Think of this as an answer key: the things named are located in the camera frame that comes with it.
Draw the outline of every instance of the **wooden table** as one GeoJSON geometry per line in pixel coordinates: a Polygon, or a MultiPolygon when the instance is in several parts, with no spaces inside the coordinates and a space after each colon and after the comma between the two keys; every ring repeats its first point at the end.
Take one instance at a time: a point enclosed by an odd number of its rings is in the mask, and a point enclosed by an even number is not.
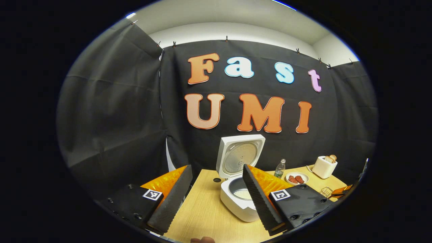
{"type": "MultiPolygon", "coordinates": [[[[316,191],[328,186],[332,190],[346,186],[338,178],[331,176],[321,179],[304,167],[286,169],[289,172],[302,172],[309,176],[307,185],[316,191]]],[[[255,243],[263,242],[281,235],[269,236],[260,220],[244,222],[237,218],[220,200],[220,184],[215,170],[201,170],[194,186],[178,210],[165,237],[190,243],[191,238],[211,237],[216,243],[255,243]]]]}

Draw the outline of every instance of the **rice cooker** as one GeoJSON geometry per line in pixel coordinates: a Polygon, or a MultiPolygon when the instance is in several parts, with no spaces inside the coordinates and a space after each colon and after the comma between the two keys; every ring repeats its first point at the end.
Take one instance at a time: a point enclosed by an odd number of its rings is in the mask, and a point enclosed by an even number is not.
{"type": "Polygon", "coordinates": [[[255,166],[261,155],[265,138],[260,134],[222,137],[216,171],[221,184],[220,199],[239,219],[253,222],[259,219],[251,195],[243,181],[243,165],[255,166]]]}

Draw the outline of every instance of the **finger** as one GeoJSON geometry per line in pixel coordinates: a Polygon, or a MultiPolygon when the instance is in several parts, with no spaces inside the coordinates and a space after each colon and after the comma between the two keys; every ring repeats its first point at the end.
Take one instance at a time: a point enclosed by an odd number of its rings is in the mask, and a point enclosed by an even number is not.
{"type": "Polygon", "coordinates": [[[204,236],[203,238],[201,238],[200,243],[215,243],[215,240],[213,240],[213,238],[204,236]]]}

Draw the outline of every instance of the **inner pot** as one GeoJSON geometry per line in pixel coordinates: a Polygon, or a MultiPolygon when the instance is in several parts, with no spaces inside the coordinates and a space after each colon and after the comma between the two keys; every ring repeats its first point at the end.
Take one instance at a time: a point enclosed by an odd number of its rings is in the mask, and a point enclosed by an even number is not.
{"type": "Polygon", "coordinates": [[[239,199],[252,201],[252,197],[249,194],[245,181],[242,177],[233,179],[229,184],[228,190],[232,195],[239,199]]]}

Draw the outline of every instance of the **black backdrop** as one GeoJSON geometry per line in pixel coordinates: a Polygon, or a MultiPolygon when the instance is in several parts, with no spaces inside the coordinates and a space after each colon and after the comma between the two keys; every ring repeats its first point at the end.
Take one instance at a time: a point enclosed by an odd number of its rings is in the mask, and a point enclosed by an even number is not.
{"type": "Polygon", "coordinates": [[[123,19],[95,39],[67,74],[57,107],[59,146],[71,173],[95,199],[168,171],[161,53],[123,19]]]}
{"type": "Polygon", "coordinates": [[[314,164],[318,156],[335,154],[338,166],[334,175],[345,183],[353,183],[373,154],[378,133],[378,113],[372,83],[359,62],[328,69],[326,64],[296,51],[247,41],[201,41],[164,49],[161,59],[160,91],[163,121],[168,130],[168,150],[175,167],[192,164],[195,177],[201,169],[215,169],[220,138],[225,136],[261,134],[266,138],[256,165],[274,170],[282,158],[287,168],[314,164]],[[191,57],[217,53],[209,80],[190,85],[191,57]],[[252,63],[251,78],[230,77],[225,74],[227,60],[245,57],[252,63]],[[290,64],[294,82],[280,83],[276,79],[276,62],[290,64]],[[308,71],[320,76],[321,92],[315,92],[308,71]],[[198,93],[200,118],[210,117],[210,93],[225,96],[221,102],[220,120],[212,129],[199,129],[189,124],[184,96],[198,93]],[[285,100],[282,106],[280,133],[264,129],[250,132],[237,130],[241,123],[242,93],[258,97],[264,108],[272,96],[285,100]],[[298,103],[312,104],[309,132],[296,133],[299,124],[298,103]]]}

